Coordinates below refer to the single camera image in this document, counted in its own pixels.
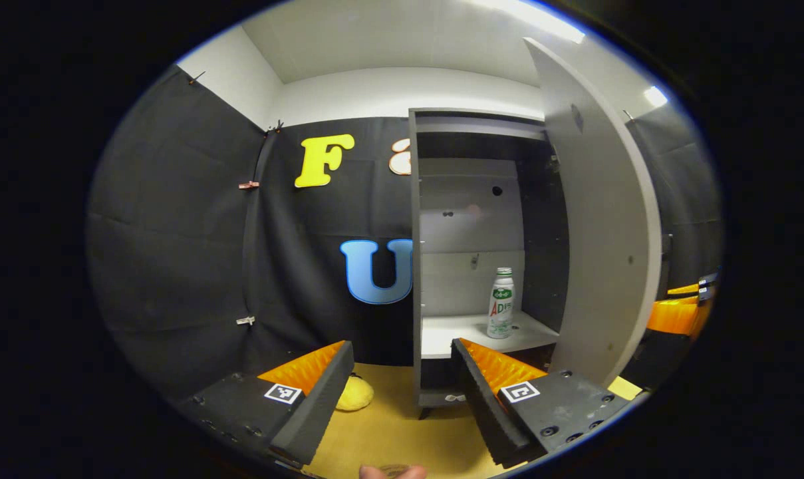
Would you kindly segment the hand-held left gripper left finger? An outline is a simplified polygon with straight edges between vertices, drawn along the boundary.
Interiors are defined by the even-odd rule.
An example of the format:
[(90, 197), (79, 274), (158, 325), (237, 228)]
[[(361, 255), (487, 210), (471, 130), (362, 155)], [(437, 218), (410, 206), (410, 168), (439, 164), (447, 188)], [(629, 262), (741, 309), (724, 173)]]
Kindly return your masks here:
[(299, 470), (313, 461), (354, 365), (353, 344), (338, 341), (259, 375), (232, 373), (176, 407), (241, 454)]

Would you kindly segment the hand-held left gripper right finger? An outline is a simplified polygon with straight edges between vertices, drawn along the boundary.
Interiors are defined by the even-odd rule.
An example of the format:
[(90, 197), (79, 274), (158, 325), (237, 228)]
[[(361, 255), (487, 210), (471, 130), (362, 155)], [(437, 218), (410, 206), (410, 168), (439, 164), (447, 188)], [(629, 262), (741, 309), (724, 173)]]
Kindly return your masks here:
[(458, 384), (495, 464), (511, 469), (581, 442), (630, 401), (572, 370), (539, 368), (468, 339), (453, 339)]

